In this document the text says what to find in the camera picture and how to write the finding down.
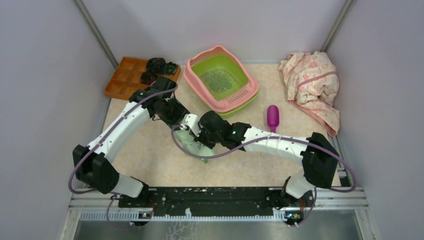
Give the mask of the green cat litter bag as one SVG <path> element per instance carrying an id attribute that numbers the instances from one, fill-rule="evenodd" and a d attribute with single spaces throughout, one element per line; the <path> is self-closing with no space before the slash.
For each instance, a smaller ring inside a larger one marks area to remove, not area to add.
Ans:
<path id="1" fill-rule="evenodd" d="M 176 130 L 173 133 L 178 144 L 191 154 L 204 157 L 210 157 L 216 154 L 213 149 L 210 149 L 204 144 L 195 141 L 194 137 L 190 135 L 187 130 Z"/>

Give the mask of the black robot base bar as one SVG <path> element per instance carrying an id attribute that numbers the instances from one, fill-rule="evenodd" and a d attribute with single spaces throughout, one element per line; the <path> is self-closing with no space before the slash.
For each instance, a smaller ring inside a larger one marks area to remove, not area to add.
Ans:
<path id="1" fill-rule="evenodd" d="M 275 210 L 310 207 L 313 193 L 300 199 L 281 187 L 150 187 L 142 196 L 122 195 L 120 208 L 153 208 L 155 217 L 270 217 Z"/>

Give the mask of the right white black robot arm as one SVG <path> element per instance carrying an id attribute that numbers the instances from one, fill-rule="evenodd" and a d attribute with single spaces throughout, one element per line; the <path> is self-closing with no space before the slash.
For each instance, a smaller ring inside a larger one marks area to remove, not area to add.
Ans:
<path id="1" fill-rule="evenodd" d="M 203 116 L 189 116 L 185 124 L 194 139 L 212 149 L 220 144 L 229 150 L 259 152 L 291 160 L 301 170 L 286 181 L 281 199 L 295 206 L 313 188 L 330 189 L 338 165 L 338 153 L 322 134 L 292 137 L 261 130 L 248 123 L 230 124 L 213 111 Z"/>

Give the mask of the purple plastic scoop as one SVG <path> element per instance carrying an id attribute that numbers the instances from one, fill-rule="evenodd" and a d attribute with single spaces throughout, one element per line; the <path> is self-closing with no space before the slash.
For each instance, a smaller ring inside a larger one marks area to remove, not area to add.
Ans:
<path id="1" fill-rule="evenodd" d="M 280 125 L 280 111 L 276 105 L 270 105 L 266 112 L 266 124 L 272 133 L 277 132 Z"/>

